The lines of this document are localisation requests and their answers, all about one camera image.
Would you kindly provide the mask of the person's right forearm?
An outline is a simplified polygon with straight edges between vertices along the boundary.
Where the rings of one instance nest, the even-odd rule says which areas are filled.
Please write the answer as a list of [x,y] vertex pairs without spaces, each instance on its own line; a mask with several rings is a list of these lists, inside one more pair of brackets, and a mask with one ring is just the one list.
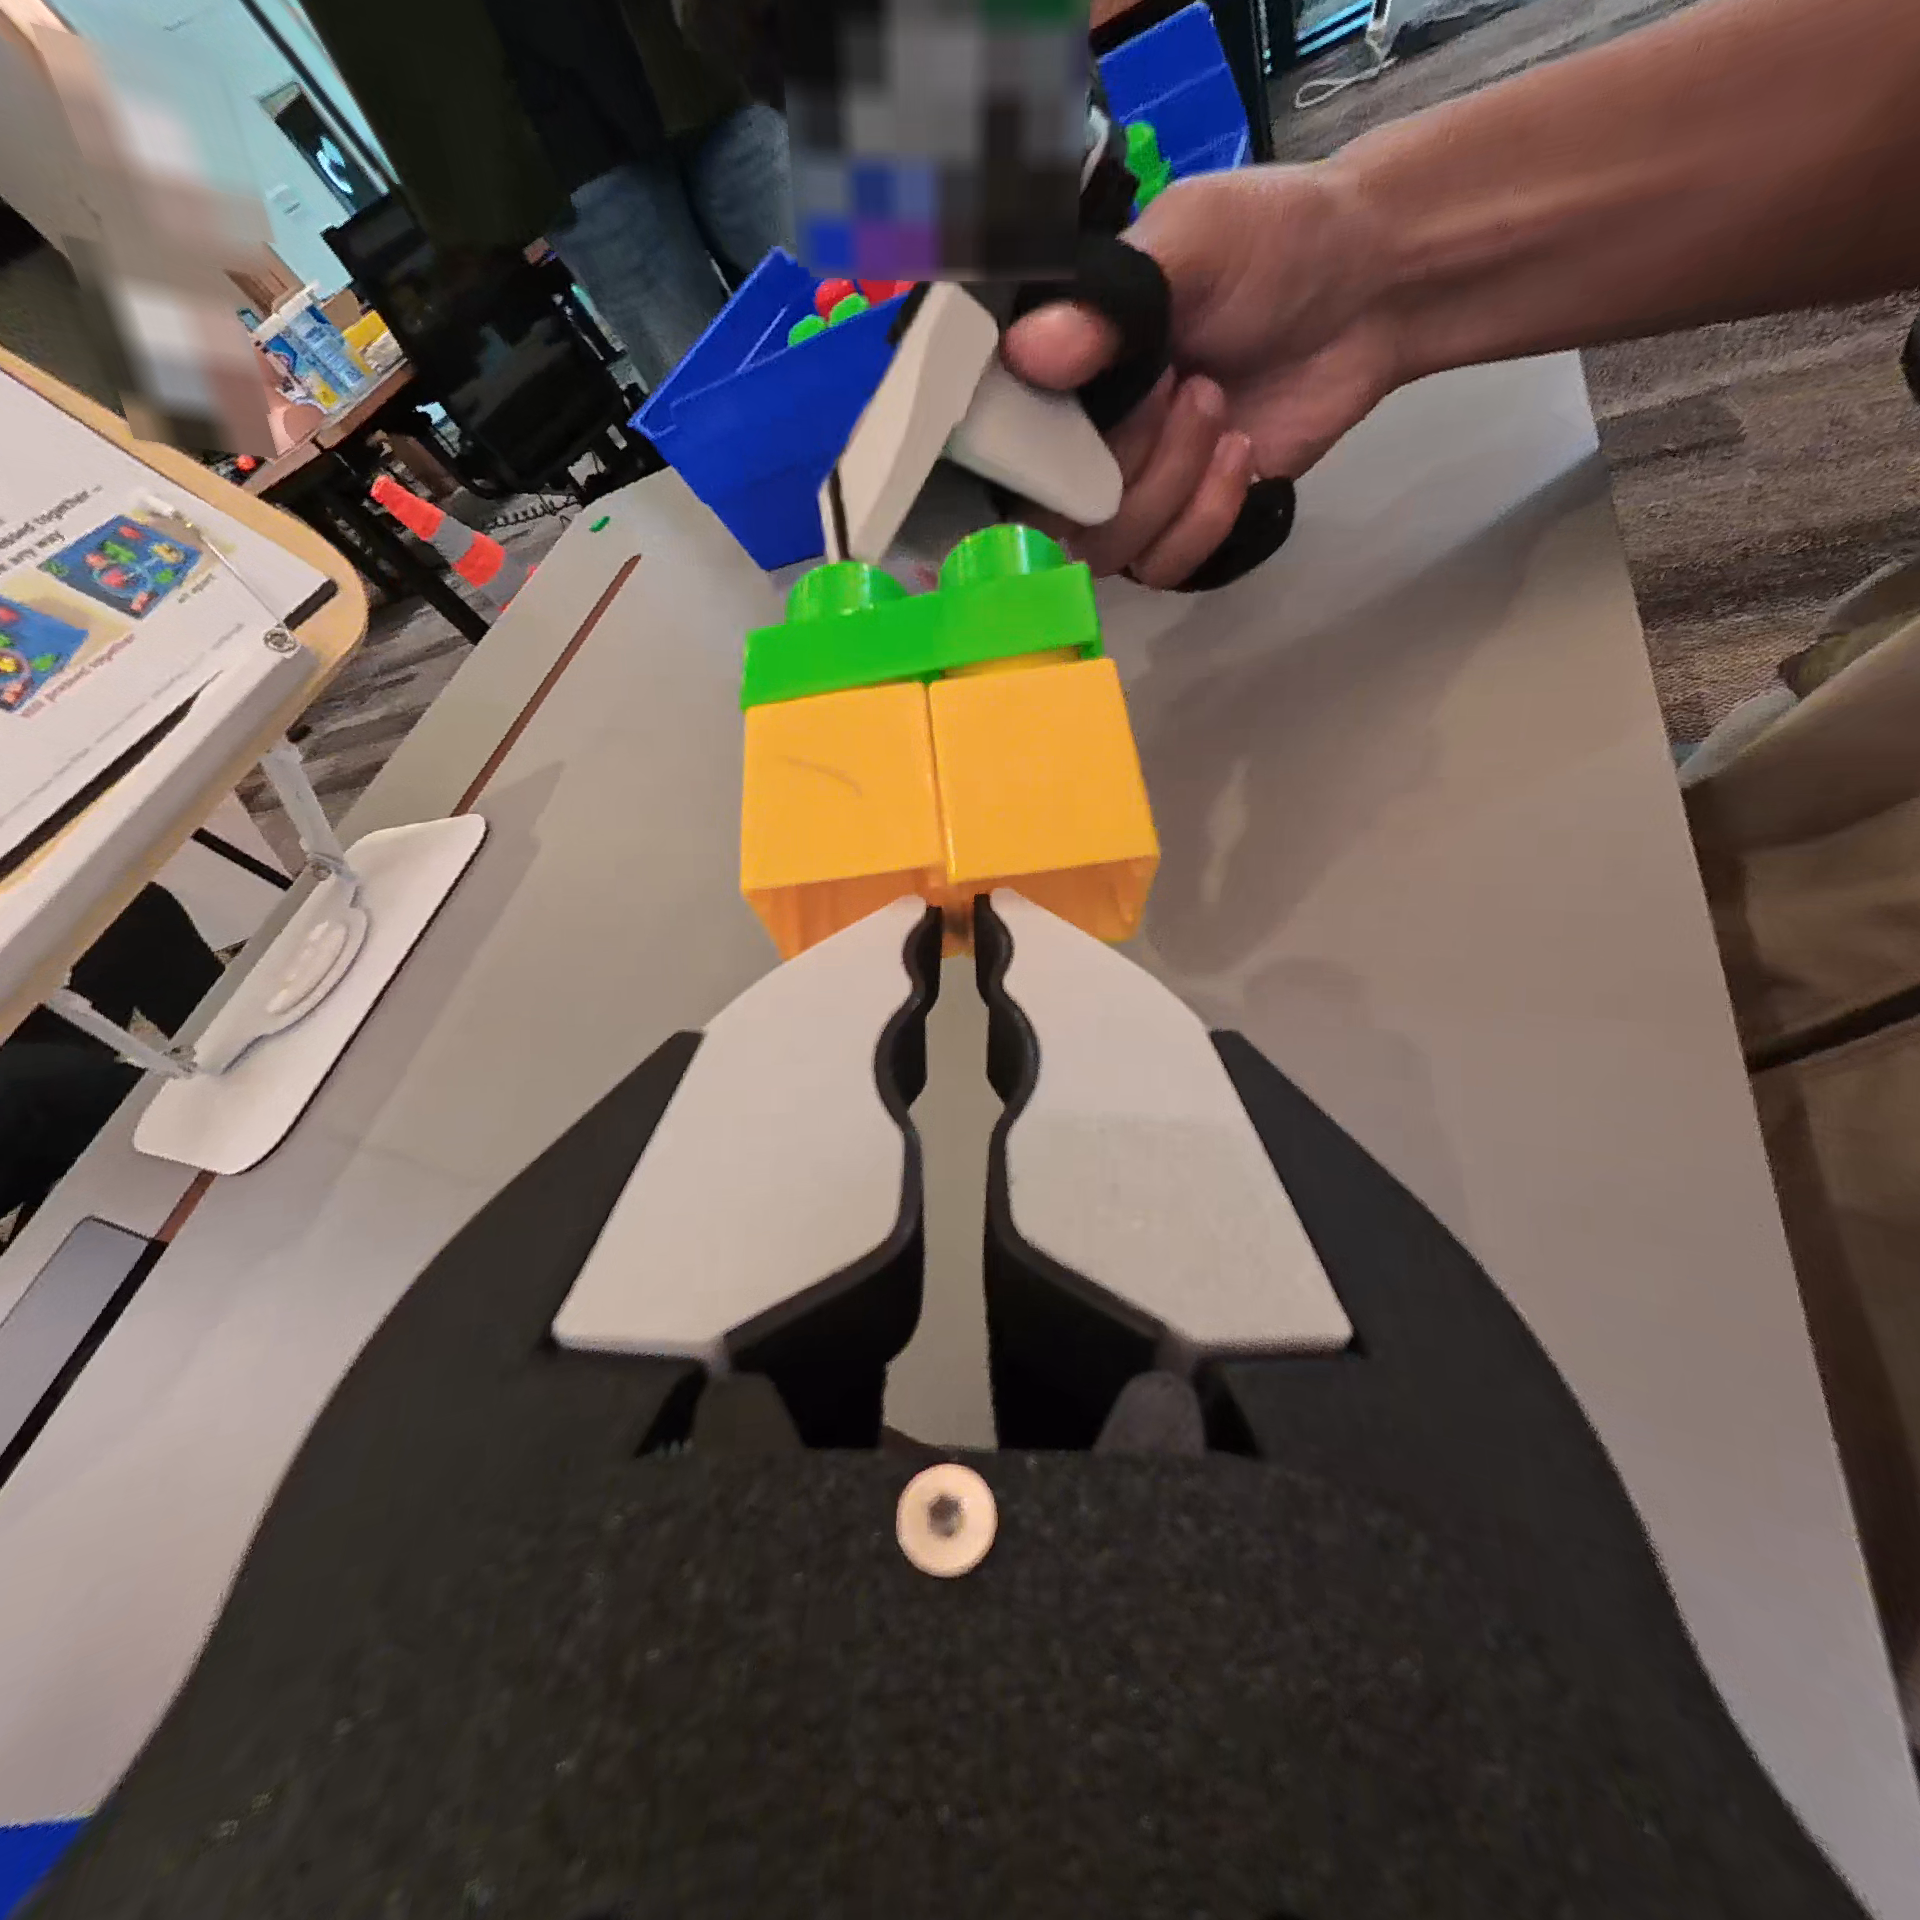
[[1339,346],[1418,378],[1916,291],[1918,6],[1694,6],[1329,166]]

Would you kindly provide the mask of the orange traffic cone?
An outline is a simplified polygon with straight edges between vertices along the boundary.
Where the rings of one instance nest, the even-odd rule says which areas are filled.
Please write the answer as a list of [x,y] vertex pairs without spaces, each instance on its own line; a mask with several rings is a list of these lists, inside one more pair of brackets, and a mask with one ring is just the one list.
[[432,546],[451,572],[489,603],[506,608],[516,596],[526,568],[499,539],[472,528],[384,471],[372,480],[371,498],[408,534]]

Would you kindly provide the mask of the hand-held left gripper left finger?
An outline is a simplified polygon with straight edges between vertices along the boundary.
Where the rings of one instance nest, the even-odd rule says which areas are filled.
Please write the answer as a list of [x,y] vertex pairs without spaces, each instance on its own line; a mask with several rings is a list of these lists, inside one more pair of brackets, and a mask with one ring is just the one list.
[[554,1319],[574,1354],[732,1360],[922,1224],[928,906],[892,900],[732,1000]]

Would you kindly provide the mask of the green two-stud toy block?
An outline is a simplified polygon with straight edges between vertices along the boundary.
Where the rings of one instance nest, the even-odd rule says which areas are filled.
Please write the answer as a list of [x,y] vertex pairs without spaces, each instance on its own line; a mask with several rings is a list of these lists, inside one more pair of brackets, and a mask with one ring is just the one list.
[[1103,655],[1089,564],[1039,528],[1004,521],[967,536],[923,593],[865,560],[802,572],[784,618],[744,641],[739,707]]

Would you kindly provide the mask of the black flat panel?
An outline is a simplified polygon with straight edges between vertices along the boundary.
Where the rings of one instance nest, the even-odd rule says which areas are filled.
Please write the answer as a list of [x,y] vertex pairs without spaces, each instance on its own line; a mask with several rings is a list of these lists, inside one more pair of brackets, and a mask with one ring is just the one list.
[[2,1321],[2,1480],[52,1419],[113,1324],[160,1259],[162,1243],[86,1217]]

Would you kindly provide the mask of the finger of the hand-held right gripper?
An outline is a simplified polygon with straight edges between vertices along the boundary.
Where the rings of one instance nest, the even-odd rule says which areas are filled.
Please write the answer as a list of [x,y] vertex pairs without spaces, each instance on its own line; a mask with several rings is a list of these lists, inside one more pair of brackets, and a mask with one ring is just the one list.
[[894,360],[818,494],[827,563],[884,559],[999,360],[996,319],[962,283],[931,282],[902,314]]
[[1112,521],[1123,473],[1074,394],[1039,391],[1014,374],[988,374],[951,432],[951,462],[1074,526]]

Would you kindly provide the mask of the person's right hand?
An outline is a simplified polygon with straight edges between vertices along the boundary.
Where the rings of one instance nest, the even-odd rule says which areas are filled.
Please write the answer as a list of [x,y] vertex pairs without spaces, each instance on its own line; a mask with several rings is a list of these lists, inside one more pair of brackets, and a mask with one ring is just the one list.
[[1177,184],[1124,242],[1169,283],[1169,366],[1108,432],[1114,516],[1043,523],[1092,575],[1172,590],[1257,482],[1300,479],[1388,394],[1388,217],[1352,156]]

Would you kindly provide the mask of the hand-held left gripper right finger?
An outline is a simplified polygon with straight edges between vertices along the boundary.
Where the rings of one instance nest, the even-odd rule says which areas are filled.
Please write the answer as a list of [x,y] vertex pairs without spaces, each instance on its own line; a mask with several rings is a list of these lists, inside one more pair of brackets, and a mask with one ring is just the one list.
[[1201,1016],[1023,895],[980,900],[980,996],[1002,1100],[992,1169],[1018,1252],[1192,1360],[1352,1347]]

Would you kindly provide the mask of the yellow toy building block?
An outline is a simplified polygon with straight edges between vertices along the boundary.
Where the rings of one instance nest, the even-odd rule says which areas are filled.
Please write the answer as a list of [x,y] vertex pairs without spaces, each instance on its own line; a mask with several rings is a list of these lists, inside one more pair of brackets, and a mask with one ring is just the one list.
[[937,680],[928,721],[950,943],[972,943],[972,906],[996,889],[1104,944],[1131,943],[1162,842],[1116,660]]
[[739,884],[783,961],[902,898],[947,896],[928,691],[847,689],[744,716]]

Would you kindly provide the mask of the printed instruction sheet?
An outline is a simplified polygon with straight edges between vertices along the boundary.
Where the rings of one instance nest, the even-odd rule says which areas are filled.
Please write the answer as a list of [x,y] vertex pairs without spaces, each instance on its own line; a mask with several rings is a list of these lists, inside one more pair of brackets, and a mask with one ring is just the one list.
[[4,374],[4,860],[332,594],[324,572]]

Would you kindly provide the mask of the blue plastic bin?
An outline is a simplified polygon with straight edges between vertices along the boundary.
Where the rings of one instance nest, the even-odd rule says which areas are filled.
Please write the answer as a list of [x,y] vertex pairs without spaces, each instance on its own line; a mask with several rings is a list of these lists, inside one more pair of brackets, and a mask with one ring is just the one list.
[[25,1902],[35,1895],[36,1887],[49,1880],[78,1835],[86,1834],[87,1825],[87,1815],[2,1825],[2,1919],[16,1919],[24,1913]]
[[818,560],[818,494],[894,360],[905,298],[786,347],[822,280],[770,250],[633,419],[762,569]]
[[1096,55],[1124,130],[1142,202],[1193,177],[1242,169],[1252,129],[1209,6],[1192,3]]

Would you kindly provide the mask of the wooden display board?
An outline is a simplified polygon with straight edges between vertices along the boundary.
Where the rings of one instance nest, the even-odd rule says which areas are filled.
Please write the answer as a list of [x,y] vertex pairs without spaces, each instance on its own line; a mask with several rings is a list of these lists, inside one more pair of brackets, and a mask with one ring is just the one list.
[[2,908],[31,914],[28,937],[35,946],[25,963],[4,963],[7,1039],[49,1001],[75,958],[122,918],[145,884],[174,888],[185,906],[214,900],[211,855],[190,850],[193,830],[239,823],[234,790],[272,739],[334,683],[363,642],[369,593],[348,555],[296,514],[223,480],[176,449],[136,439],[120,415],[24,356],[2,353],[2,366],[14,384],[64,409],[134,462],[145,494],[166,511],[183,511],[214,536],[239,543],[252,559],[246,575],[260,594],[272,594],[272,578],[288,568],[330,582],[327,590],[314,588],[291,603],[283,625],[307,655],[305,678],[274,682],[272,705],[247,712],[252,732],[199,743],[199,756],[176,768],[185,787],[166,795],[138,795],[138,775],[123,778],[4,878]]

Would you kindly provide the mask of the white book stand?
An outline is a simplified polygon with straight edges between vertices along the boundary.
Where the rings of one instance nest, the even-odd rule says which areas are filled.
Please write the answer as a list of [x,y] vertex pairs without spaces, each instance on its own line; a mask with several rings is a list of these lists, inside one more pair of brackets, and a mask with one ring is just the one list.
[[489,834],[462,815],[343,844],[286,732],[259,768],[296,826],[307,882],[134,1135],[138,1154],[216,1178],[288,1139]]

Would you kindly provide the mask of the cluster of toy blocks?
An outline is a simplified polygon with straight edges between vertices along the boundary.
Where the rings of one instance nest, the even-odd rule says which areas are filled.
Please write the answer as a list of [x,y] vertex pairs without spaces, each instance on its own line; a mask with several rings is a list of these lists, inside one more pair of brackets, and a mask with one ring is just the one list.
[[791,322],[784,336],[786,347],[800,347],[830,329],[839,329],[873,311],[911,295],[913,280],[824,280],[811,294],[809,310]]

